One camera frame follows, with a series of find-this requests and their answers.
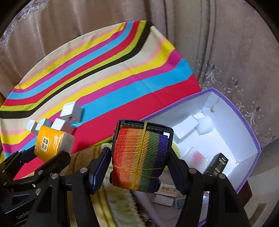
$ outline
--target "table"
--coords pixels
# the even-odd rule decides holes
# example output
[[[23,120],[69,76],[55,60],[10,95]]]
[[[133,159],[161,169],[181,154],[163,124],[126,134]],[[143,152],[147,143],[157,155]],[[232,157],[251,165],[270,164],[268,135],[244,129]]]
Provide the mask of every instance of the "table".
[[[147,21],[92,31],[59,47],[37,63],[0,108],[5,157],[33,146],[29,119],[58,118],[77,101],[82,121],[73,125],[73,153],[113,135],[119,119],[140,120],[200,91],[186,60]],[[23,177],[42,164],[25,164]]]

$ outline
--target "metal screw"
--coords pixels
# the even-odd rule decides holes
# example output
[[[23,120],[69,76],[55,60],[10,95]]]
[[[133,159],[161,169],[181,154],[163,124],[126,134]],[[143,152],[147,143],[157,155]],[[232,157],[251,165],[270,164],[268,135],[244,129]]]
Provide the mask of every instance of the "metal screw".
[[[80,172],[81,172],[81,173],[85,173],[85,172],[87,172],[87,170],[88,170],[88,169],[87,169],[86,167],[83,167],[83,168],[80,169]]]
[[[224,180],[224,179],[226,178],[226,175],[223,174],[223,173],[220,173],[220,174],[218,175],[218,177],[219,177],[220,179]]]
[[[39,195],[40,192],[41,192],[41,189],[40,189],[40,188],[37,188],[36,191],[35,191],[35,194],[36,194],[36,195]]]
[[[190,168],[189,173],[195,174],[195,173],[197,173],[197,170],[195,168]]]
[[[57,177],[58,177],[58,174],[57,174],[57,173],[54,173],[54,174],[51,175],[51,178],[52,178],[52,179],[56,179]]]

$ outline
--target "brown curtain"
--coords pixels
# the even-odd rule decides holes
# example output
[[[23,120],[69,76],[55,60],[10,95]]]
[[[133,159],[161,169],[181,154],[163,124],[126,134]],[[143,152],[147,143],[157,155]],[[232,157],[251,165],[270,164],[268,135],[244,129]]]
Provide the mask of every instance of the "brown curtain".
[[[0,38],[0,92],[7,97],[42,58],[83,34],[150,20],[174,42],[173,0],[32,0]]]

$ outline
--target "red stripe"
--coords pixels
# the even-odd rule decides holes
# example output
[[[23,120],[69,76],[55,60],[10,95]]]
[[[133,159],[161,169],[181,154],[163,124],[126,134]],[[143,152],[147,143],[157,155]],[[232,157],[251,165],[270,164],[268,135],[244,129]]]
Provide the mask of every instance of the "red stripe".
[[[107,112],[75,129],[72,153],[85,149],[113,135],[119,119],[140,120],[162,108],[200,91],[194,75],[186,81],[147,94],[110,112]]]
[[[30,104],[30,103],[36,103],[37,101],[39,101],[41,98],[43,98],[45,95],[47,95],[49,92],[51,92],[52,90],[54,90],[56,87],[58,87],[59,85],[61,85],[62,83],[66,82],[67,80],[69,80],[70,78],[76,76],[77,74],[111,58],[112,56],[116,55],[117,53],[123,51],[125,48],[127,48],[127,46],[130,45],[130,43],[133,41],[136,32],[138,30],[138,25],[139,25],[140,21],[135,21],[133,23],[132,29],[130,34],[127,36],[127,38],[118,46],[114,47],[113,49],[109,50],[108,52],[100,55],[99,57],[91,60],[90,62],[82,65],[81,67],[77,68],[76,70],[72,71],[71,73],[69,73],[68,75],[64,76],[63,78],[61,78],[59,81],[57,81],[56,83],[54,83],[53,85],[51,85],[50,87],[46,88],[45,90],[41,91],[40,93],[29,97],[29,98],[24,98],[24,99],[6,99],[5,100],[5,106],[17,106],[17,105],[26,105],[26,104]]]

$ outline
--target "lace trim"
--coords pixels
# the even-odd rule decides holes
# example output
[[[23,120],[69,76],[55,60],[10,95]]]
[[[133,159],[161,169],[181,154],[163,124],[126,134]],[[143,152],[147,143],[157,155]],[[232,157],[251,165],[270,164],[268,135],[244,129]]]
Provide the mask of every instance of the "lace trim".
[[[3,35],[0,38],[0,45],[7,44],[13,31],[19,22],[28,14],[43,10],[49,3],[49,0],[31,0],[11,21]]]
[[[222,83],[216,79],[216,77],[221,74],[222,70],[218,69],[216,65],[211,62],[206,63],[205,66],[205,72],[201,72],[201,74],[204,74],[204,77],[201,77],[204,78],[204,81],[199,81],[201,88],[205,90],[213,87],[219,90],[223,95],[225,95],[238,108],[238,110],[240,110],[245,120],[255,133],[257,139],[259,140],[261,147],[264,147],[275,140],[277,137],[272,132],[271,128],[268,129],[267,134],[262,133],[258,129],[257,122],[262,119],[264,115],[262,114],[261,108],[255,103],[255,101],[253,101],[251,106],[248,108],[242,105],[242,102],[238,98],[238,95],[243,92],[243,88],[238,84],[238,80],[232,77],[231,84],[229,86],[222,85]]]

